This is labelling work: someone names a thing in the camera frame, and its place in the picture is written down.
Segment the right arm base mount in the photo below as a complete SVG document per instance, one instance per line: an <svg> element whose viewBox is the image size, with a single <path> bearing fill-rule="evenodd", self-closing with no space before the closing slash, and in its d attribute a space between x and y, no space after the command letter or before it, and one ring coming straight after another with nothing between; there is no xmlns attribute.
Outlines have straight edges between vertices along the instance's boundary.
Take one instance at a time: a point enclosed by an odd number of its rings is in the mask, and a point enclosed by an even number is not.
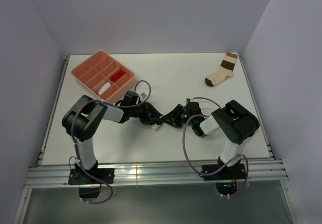
<svg viewBox="0 0 322 224"><path fill-rule="evenodd" d="M243 163L238 162L232 167L225 167L220 172L207 176L221 167L220 164L202 165L202 174L199 174L204 181L215 181L216 191L221 198L230 199L240 193L249 185L248 169Z"/></svg>

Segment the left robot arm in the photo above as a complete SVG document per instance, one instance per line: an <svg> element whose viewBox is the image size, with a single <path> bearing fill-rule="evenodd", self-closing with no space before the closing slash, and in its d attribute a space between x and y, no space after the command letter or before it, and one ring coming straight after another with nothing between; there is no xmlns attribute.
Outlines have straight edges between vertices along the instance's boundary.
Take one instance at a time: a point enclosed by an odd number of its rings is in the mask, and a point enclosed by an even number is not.
<svg viewBox="0 0 322 224"><path fill-rule="evenodd" d="M86 183L97 180L93 136L102 120L123 124L130 118L138 118L144 125L161 125L160 117L151 103L140 100L133 91L128 91L116 104L81 96L62 119L62 126L75 144L78 165L82 168L80 178Z"/></svg>

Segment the beige reindeer sock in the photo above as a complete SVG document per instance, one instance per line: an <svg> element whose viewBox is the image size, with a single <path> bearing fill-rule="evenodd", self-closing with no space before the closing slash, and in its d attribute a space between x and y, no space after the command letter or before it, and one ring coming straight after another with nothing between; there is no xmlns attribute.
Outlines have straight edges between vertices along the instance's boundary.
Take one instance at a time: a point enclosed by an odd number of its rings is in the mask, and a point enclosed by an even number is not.
<svg viewBox="0 0 322 224"><path fill-rule="evenodd" d="M116 72L113 76L111 76L111 81L115 83L120 78L122 78L125 74L126 74L125 71L120 70L120 71Z"/></svg>

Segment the black white striped ankle sock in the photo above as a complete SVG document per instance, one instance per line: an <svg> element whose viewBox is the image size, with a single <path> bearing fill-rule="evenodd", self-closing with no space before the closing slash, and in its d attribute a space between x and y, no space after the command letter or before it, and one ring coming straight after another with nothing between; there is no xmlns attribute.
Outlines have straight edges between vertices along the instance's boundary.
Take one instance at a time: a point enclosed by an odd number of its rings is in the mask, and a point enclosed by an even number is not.
<svg viewBox="0 0 322 224"><path fill-rule="evenodd" d="M156 121L153 121L151 123L151 128L156 131L158 130L163 124L163 121L161 119L157 119Z"/></svg>

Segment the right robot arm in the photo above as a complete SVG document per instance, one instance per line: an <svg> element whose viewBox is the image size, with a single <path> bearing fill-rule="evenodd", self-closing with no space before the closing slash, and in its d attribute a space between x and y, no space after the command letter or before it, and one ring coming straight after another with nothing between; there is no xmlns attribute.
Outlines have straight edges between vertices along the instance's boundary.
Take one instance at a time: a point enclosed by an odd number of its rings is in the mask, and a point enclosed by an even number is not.
<svg viewBox="0 0 322 224"><path fill-rule="evenodd" d="M222 130L226 137L224 150L218 158L218 174L230 178L235 173L248 138L259 129L257 117L235 100L231 100L213 111L210 116L202 114L198 102L187 99L186 105L177 105L161 120L175 128L190 126L198 137L206 137L212 132Z"/></svg>

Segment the white sock with black stripes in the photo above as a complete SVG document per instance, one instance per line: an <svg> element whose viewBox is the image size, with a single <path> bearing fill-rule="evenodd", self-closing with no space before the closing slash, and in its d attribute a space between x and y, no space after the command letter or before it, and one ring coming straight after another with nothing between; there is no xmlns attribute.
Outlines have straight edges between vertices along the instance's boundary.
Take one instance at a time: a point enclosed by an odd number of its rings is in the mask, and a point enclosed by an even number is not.
<svg viewBox="0 0 322 224"><path fill-rule="evenodd" d="M107 82L105 83L98 91L98 95L103 94L109 87L111 86L111 83Z"/></svg>

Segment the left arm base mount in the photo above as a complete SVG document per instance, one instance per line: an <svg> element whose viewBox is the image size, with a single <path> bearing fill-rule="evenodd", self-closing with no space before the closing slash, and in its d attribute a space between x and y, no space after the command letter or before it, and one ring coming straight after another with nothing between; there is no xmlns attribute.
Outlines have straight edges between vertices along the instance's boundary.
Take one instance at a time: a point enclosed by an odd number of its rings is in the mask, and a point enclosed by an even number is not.
<svg viewBox="0 0 322 224"><path fill-rule="evenodd" d="M70 170L68 185L78 186L78 194L82 199L94 199L97 198L101 192L101 186L103 181L107 184L112 184L114 180L114 168L98 168L90 171L89 174L94 176L95 179L89 177L84 171L76 166Z"/></svg>

